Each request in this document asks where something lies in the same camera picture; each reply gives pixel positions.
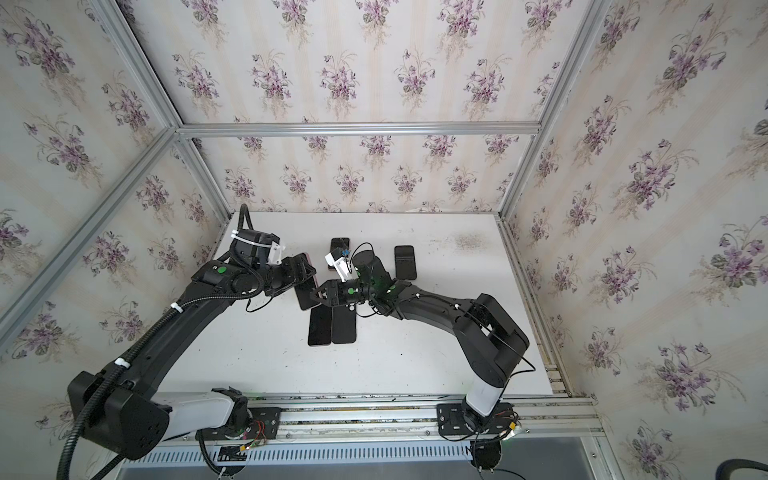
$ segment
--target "white tabletop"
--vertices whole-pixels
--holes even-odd
[[[413,245],[420,288],[457,298],[487,293],[528,336],[525,358],[537,371],[516,376],[512,395],[551,395],[552,389],[523,307],[515,276],[492,215],[471,214],[251,214],[253,227],[274,233],[285,256],[306,252],[317,282],[338,278],[324,256],[331,238],[349,237],[352,248],[370,242],[395,276],[395,245]],[[237,227],[237,215],[230,229]],[[226,235],[217,256],[229,248]],[[251,308],[263,303],[258,296]],[[160,390],[204,392],[232,386],[244,392],[302,394],[466,394],[475,378],[456,338],[414,320],[391,316],[357,319],[357,341],[308,346],[310,312],[293,291],[257,313],[237,301],[219,315],[171,368]],[[360,315],[371,313],[360,306]],[[528,369],[520,362],[517,369]]]

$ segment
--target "wall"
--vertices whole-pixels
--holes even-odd
[[[0,313],[161,130],[88,2],[3,2]],[[52,478],[66,387],[122,353],[173,301],[220,225],[168,152],[0,353],[0,472]],[[81,442],[73,477],[111,453]]]
[[[768,461],[766,13],[617,0],[511,218],[627,478]]]
[[[588,3],[122,5],[185,122],[316,123],[536,121]],[[200,142],[232,208],[345,212],[497,210],[527,144],[512,135]]]
[[[160,130],[88,5],[0,5],[0,313]]]

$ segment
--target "white cable tie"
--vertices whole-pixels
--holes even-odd
[[[266,248],[272,248],[272,245],[267,245],[267,244],[265,244],[265,243],[256,243],[256,242],[252,242],[252,241],[250,241],[250,240],[246,240],[246,239],[244,239],[244,238],[242,238],[242,237],[238,237],[236,233],[232,233],[232,234],[230,235],[230,237],[231,237],[231,238],[234,238],[235,240],[239,240],[239,241],[241,241],[241,242],[245,242],[245,243],[248,243],[249,245],[254,245],[255,247],[266,247]]]
[[[128,362],[126,362],[126,361],[123,359],[123,357],[118,357],[118,358],[117,358],[117,359],[114,361],[114,364],[115,364],[115,365],[119,365],[119,366],[124,366],[124,367],[125,367],[125,369],[130,369],[130,367],[131,367],[131,364],[130,364],[130,363],[128,363]]]

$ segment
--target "black cable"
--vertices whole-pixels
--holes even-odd
[[[273,298],[275,298],[275,297],[271,296],[270,299],[267,300],[266,303],[264,303],[262,306],[256,307],[253,310],[248,310],[248,307],[250,306],[250,301],[252,300],[252,299],[248,299],[248,303],[246,303],[246,305],[245,305],[245,311],[248,312],[248,313],[258,312],[259,310],[261,310],[265,306],[269,305]]]

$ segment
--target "black smartphone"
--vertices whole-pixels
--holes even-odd
[[[300,309],[309,310],[310,308],[319,305],[319,303],[310,296],[312,290],[315,288],[317,288],[317,282],[315,281],[314,276],[304,283],[299,283],[293,288],[296,291],[296,299],[299,300]]]
[[[310,310],[310,331],[306,337],[309,346],[330,345],[332,324],[333,309],[331,307],[318,305]]]
[[[395,247],[395,278],[416,280],[416,254],[413,245]]]
[[[357,340],[357,308],[355,305],[333,307],[331,340],[334,343],[354,343]]]
[[[349,238],[344,237],[336,237],[331,239],[331,247],[328,249],[329,252],[333,252],[334,248],[340,248],[341,250],[349,250]],[[328,266],[328,270],[335,270],[336,268],[334,266]]]

